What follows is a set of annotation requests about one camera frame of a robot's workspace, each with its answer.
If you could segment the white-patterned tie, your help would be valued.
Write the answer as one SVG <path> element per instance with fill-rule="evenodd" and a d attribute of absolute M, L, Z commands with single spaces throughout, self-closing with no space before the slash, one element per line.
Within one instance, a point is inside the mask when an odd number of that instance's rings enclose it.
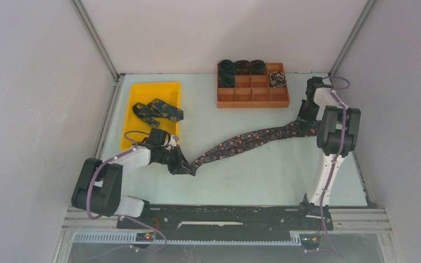
<path fill-rule="evenodd" d="M 274 71 L 269 75 L 269 87 L 285 87 L 287 85 L 286 75 L 282 71 Z"/>

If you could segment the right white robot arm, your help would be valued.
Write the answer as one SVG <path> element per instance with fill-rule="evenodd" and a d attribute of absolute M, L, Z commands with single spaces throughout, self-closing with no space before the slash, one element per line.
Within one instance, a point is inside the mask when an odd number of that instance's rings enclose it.
<path fill-rule="evenodd" d="M 299 205 L 297 222 L 304 229 L 313 228 L 328 213 L 331 187 L 344 159 L 352 152 L 359 136 L 361 111 L 346 105 L 332 84 L 322 77 L 307 81 L 306 99 L 302 101 L 297 120 L 307 131 L 312 124 L 319 163 L 312 187 Z"/>

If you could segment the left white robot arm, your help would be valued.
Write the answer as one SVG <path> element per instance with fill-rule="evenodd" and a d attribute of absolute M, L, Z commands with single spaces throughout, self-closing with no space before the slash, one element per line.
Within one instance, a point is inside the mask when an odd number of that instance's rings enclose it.
<path fill-rule="evenodd" d="M 196 168 L 186 160 L 178 137 L 165 130 L 152 128 L 141 141 L 130 140 L 132 146 L 108 159 L 88 158 L 84 161 L 71 205 L 87 212 L 90 219 L 114 215 L 130 216 L 138 228 L 150 224 L 148 201 L 122 193 L 123 174 L 151 163 L 165 165 L 170 174 L 192 175 Z"/>

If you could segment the dark floral red-dotted tie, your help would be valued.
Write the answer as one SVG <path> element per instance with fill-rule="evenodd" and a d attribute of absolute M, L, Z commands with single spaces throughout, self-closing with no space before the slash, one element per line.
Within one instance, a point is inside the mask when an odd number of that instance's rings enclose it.
<path fill-rule="evenodd" d="M 239 155 L 272 141 L 316 136 L 319 127 L 320 121 L 296 119 L 281 127 L 259 129 L 234 136 L 196 158 L 191 163 L 191 175 L 196 175 L 198 168 L 205 164 Z"/>

